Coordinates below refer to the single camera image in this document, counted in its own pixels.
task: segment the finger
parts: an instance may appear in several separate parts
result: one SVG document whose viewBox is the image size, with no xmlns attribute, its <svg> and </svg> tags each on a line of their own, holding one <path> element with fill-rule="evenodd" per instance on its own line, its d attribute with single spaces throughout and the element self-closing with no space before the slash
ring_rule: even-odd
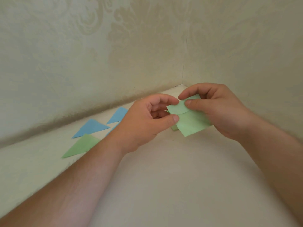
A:
<svg viewBox="0 0 303 227">
<path fill-rule="evenodd" d="M 221 85 L 222 84 L 211 84 L 211 83 L 194 84 L 186 88 L 183 92 L 181 92 L 178 98 L 182 100 L 190 96 L 199 94 L 201 99 L 210 99 Z"/>
<path fill-rule="evenodd" d="M 159 103 L 151 107 L 151 111 L 167 110 L 167 103 Z"/>
<path fill-rule="evenodd" d="M 142 100 L 144 100 L 146 103 L 150 103 L 152 106 L 159 103 L 164 103 L 167 105 L 177 105 L 179 103 L 179 100 L 177 98 L 167 94 L 150 95 Z"/>
<path fill-rule="evenodd" d="M 157 117 L 162 118 L 162 117 L 168 116 L 168 115 L 170 115 L 170 113 L 167 111 L 164 111 L 164 110 L 158 110 L 158 111 L 151 112 L 151 115 L 155 119 Z"/>
<path fill-rule="evenodd" d="M 213 99 L 189 99 L 185 101 L 185 106 L 191 110 L 203 111 L 207 114 Z"/>
<path fill-rule="evenodd" d="M 155 119 L 154 125 L 155 125 L 155 132 L 160 133 L 161 131 L 164 131 L 171 126 L 175 125 L 179 121 L 179 116 L 177 115 L 168 115 L 160 119 Z"/>
</svg>

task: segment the fingernail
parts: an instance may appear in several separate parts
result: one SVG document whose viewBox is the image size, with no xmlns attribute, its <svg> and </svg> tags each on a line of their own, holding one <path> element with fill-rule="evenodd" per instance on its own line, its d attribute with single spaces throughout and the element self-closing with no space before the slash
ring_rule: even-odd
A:
<svg viewBox="0 0 303 227">
<path fill-rule="evenodd" d="M 177 116 L 177 115 L 173 115 L 172 117 L 174 118 L 174 121 L 175 121 L 175 122 L 178 122 L 178 120 L 179 120 L 179 116 Z"/>
<path fill-rule="evenodd" d="M 190 103 L 191 103 L 191 99 L 188 99 L 188 100 L 185 101 L 185 105 L 186 105 L 186 106 L 189 106 Z"/>
</svg>

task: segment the left hand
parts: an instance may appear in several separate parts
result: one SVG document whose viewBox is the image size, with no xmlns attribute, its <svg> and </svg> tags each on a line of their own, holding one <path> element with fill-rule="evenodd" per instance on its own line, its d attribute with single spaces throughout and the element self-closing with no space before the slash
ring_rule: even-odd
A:
<svg viewBox="0 0 303 227">
<path fill-rule="evenodd" d="M 135 151 L 179 121 L 177 115 L 170 115 L 165 111 L 168 105 L 178 103 L 177 98 L 166 94 L 150 95 L 135 101 L 119 125 L 108 134 L 107 139 L 118 144 L 124 154 Z"/>
</svg>

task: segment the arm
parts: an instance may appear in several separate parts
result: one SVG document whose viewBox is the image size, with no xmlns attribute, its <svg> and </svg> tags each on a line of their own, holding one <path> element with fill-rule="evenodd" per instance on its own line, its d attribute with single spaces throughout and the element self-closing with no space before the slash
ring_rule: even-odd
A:
<svg viewBox="0 0 303 227">
<path fill-rule="evenodd" d="M 0 219 L 0 226 L 86 226 L 123 156 L 176 124 L 164 94 L 136 101 L 120 124 L 53 181 Z"/>
<path fill-rule="evenodd" d="M 303 224 L 303 145 L 248 110 L 222 84 L 195 84 L 179 99 L 192 110 L 205 112 L 217 130 L 238 141 L 261 169 L 267 180 Z"/>
</svg>

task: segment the hand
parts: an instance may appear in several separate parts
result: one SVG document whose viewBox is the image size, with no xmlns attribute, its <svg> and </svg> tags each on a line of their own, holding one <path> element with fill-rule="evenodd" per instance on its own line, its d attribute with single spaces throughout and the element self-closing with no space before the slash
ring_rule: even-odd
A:
<svg viewBox="0 0 303 227">
<path fill-rule="evenodd" d="M 201 99 L 187 100 L 185 105 L 191 110 L 203 111 L 216 129 L 227 138 L 239 139 L 249 125 L 257 121 L 258 117 L 223 84 L 192 85 L 179 95 L 179 99 L 196 94 Z"/>
<path fill-rule="evenodd" d="M 179 121 L 177 115 L 170 115 L 165 111 L 168 105 L 178 103 L 177 98 L 166 94 L 155 94 L 139 99 L 107 137 L 119 143 L 125 154 L 135 151 Z"/>
</svg>

